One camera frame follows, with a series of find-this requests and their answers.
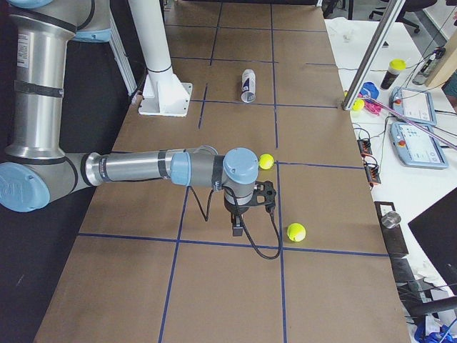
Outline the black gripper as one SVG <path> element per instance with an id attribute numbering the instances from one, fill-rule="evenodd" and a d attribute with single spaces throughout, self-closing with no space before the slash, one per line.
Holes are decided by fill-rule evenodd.
<path id="1" fill-rule="evenodd" d="M 243 235 L 243 218 L 241 214 L 251 207 L 253 190 L 242 191 L 240 189 L 224 188 L 224 206 L 232 214 L 232 236 Z"/>

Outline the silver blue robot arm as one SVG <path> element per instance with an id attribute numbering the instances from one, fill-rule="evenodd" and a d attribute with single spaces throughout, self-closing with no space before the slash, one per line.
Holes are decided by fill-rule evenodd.
<path id="1" fill-rule="evenodd" d="M 1 204 L 31 212 L 87 187 L 168 179 L 224 193 L 233 234 L 247 232 L 243 214 L 261 192 L 258 159 L 239 147 L 210 146 L 141 153 L 66 154 L 59 146 L 67 44 L 111 37 L 108 1 L 10 1 L 19 30 L 14 138 L 1 165 Z"/>

